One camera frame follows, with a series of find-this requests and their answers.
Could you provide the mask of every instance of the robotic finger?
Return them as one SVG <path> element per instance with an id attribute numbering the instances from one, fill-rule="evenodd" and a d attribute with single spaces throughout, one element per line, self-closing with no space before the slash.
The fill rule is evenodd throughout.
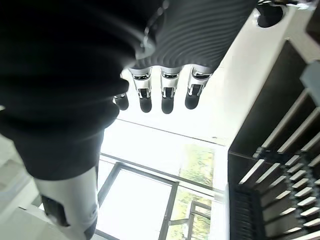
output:
<path id="1" fill-rule="evenodd" d="M 151 101 L 151 67 L 145 69 L 129 68 L 135 89 L 139 96 L 140 108 L 144 113 L 152 109 Z"/>
<path id="2" fill-rule="evenodd" d="M 213 73 L 214 70 L 209 67 L 200 65 L 192 67 L 184 102 L 187 109 L 192 110 L 198 106 L 200 95 Z"/>
<path id="3" fill-rule="evenodd" d="M 170 114 L 174 109 L 175 93 L 178 86 L 179 74 L 182 67 L 161 67 L 161 92 L 163 113 Z"/>

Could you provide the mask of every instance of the wall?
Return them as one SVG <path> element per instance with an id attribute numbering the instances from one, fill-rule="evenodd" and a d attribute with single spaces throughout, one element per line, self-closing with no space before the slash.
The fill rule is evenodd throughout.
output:
<path id="1" fill-rule="evenodd" d="M 230 145 L 258 96 L 285 41 L 296 12 L 270 28 L 258 28 L 251 14 L 223 60 L 224 79 L 214 86 L 212 131 Z"/>

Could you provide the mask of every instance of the green foliage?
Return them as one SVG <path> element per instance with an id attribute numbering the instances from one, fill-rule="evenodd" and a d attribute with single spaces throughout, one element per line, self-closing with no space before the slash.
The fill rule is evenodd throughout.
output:
<path id="1" fill-rule="evenodd" d="M 186 157 L 180 169 L 179 176 L 194 182 L 212 187 L 214 171 L 214 152 L 211 148 L 200 147 L 194 144 L 185 146 Z M 174 202 L 171 220 L 187 218 L 192 201 L 197 201 L 211 206 L 212 201 L 195 195 L 183 187 L 179 187 Z M 209 236 L 210 220 L 196 216 L 193 223 L 194 240 L 207 240 Z M 170 226 L 167 240 L 182 240 L 184 237 L 184 225 Z"/>

